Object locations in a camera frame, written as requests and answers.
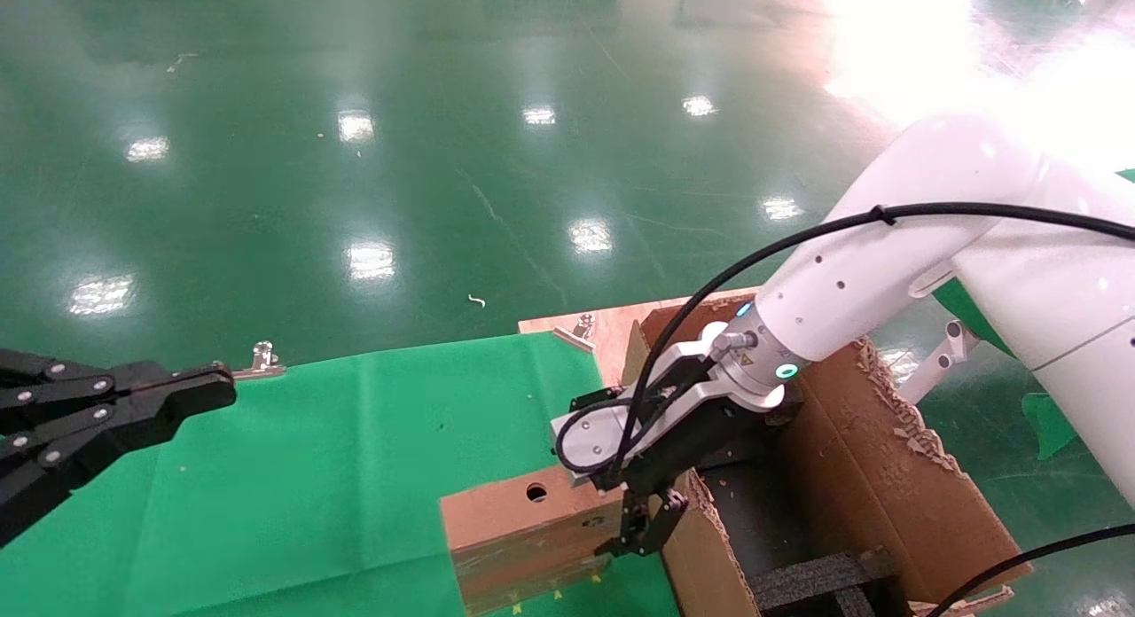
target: wooden board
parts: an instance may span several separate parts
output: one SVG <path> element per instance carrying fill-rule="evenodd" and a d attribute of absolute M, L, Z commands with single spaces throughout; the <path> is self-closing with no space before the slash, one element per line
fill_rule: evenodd
<path fill-rule="evenodd" d="M 709 294 L 713 298 L 735 297 L 735 295 L 754 294 L 755 287 L 747 289 L 718 290 Z M 537 331 L 552 331 L 555 327 L 571 331 L 583 314 L 592 314 L 595 323 L 591 327 L 591 344 L 595 345 L 595 363 L 599 366 L 599 375 L 605 386 L 622 383 L 623 365 L 627 358 L 627 341 L 631 335 L 633 323 L 641 322 L 650 311 L 663 308 L 664 306 L 681 306 L 689 298 L 671 298 L 671 301 L 655 301 L 653 303 L 638 303 L 638 305 L 612 306 L 609 310 L 580 311 L 578 314 L 563 314 L 562 316 L 550 316 L 544 319 L 527 319 L 516 323 L 520 333 L 537 333 Z"/>
<path fill-rule="evenodd" d="M 546 497 L 529 499 L 529 491 Z M 572 488 L 552 466 L 442 498 L 446 541 L 465 611 L 481 615 L 590 577 L 609 557 L 595 550 L 619 536 L 622 492 Z"/>

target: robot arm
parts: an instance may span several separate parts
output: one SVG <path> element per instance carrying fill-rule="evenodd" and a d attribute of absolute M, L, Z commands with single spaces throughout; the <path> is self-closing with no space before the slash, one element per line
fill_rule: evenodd
<path fill-rule="evenodd" d="M 908 128 L 825 221 L 908 202 L 985 201 L 1057 209 L 1135 225 L 1129 181 L 1092 176 L 980 116 Z M 630 391 L 578 402 L 561 460 L 600 490 L 624 489 L 636 525 L 616 555 L 669 538 L 641 500 L 781 407 L 783 382 L 866 335 L 950 278 L 961 284 L 1014 354 L 1044 383 L 1127 500 L 1135 505 L 1135 250 L 1088 230 L 995 217 L 907 218 L 806 242 L 732 322 L 678 343 L 650 375 L 637 442 L 611 464 Z M 585 407 L 592 407 L 589 412 Z M 571 417 L 575 424 L 568 424 Z M 684 508 L 680 504 L 679 515 Z M 671 519 L 664 517 L 664 524 Z"/>

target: torn cardboard edge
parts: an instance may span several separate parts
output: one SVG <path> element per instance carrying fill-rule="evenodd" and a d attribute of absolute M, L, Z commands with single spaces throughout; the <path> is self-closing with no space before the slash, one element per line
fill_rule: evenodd
<path fill-rule="evenodd" d="M 750 298 L 703 303 L 670 343 L 696 339 L 706 323 L 732 318 Z M 638 378 L 650 343 L 678 308 L 651 311 L 631 328 L 623 383 Z M 882 546 L 900 569 L 907 599 L 938 602 L 969 577 L 1020 552 L 936 432 L 899 398 L 889 367 L 880 363 L 868 339 L 807 367 L 798 381 L 805 406 L 787 428 L 779 451 L 791 468 L 813 542 L 823 553 Z M 683 612 L 758 615 L 709 491 L 697 476 L 686 476 L 680 490 L 698 504 L 691 502 L 663 559 Z M 697 565 L 690 565 L 691 559 Z M 982 590 L 1029 570 L 1029 565 L 1015 568 Z M 720 601 L 697 592 L 724 577 L 743 592 L 718 593 L 724 598 Z M 989 606 L 978 602 L 973 610 Z"/>
<path fill-rule="evenodd" d="M 859 338 L 851 343 L 851 346 L 859 350 L 856 366 L 859 366 L 871 383 L 874 383 L 878 402 L 891 409 L 901 425 L 894 429 L 894 436 L 907 440 L 907 447 L 911 451 L 924 455 L 942 468 L 960 475 L 961 467 L 958 466 L 958 460 L 945 451 L 940 436 L 926 429 L 922 412 L 899 395 L 899 390 L 894 387 L 894 374 L 891 373 L 891 367 L 880 362 L 874 343 L 868 338 Z"/>
<path fill-rule="evenodd" d="M 1004 605 L 1010 599 L 1016 597 L 1012 589 L 1009 586 L 1001 586 L 997 592 L 985 595 L 983 598 L 974 600 L 962 600 L 953 603 L 949 610 L 942 614 L 942 617 L 972 617 L 990 608 L 995 608 L 998 606 Z M 910 609 L 915 614 L 915 617 L 926 617 L 931 610 L 938 608 L 938 605 L 926 603 L 922 601 L 911 601 Z"/>

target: shiny floor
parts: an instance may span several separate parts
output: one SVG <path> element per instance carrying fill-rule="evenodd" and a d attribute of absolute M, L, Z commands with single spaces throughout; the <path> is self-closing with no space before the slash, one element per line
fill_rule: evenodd
<path fill-rule="evenodd" d="M 308 363 L 690 294 L 944 105 L 1132 168 L 1130 92 L 1135 0 L 0 0 L 0 346 Z M 898 374 L 945 319 L 877 331 Z M 1023 547 L 1130 521 L 976 355 L 924 411 Z M 1135 615 L 1132 561 L 994 614 Z"/>

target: green cloth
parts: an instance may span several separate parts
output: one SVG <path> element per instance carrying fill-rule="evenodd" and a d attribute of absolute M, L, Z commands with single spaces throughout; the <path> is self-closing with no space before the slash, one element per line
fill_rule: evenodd
<path fill-rule="evenodd" d="M 598 386 L 591 355 L 552 335 L 241 383 L 0 551 L 0 614 L 463 615 L 439 497 L 554 464 L 548 420 Z M 657 557 L 561 592 L 520 609 L 678 615 Z"/>
<path fill-rule="evenodd" d="M 1037 459 L 1045 460 L 1076 439 L 1076 430 L 1048 394 L 1028 394 L 1020 400 L 1020 411 L 1028 420 L 1040 443 Z"/>

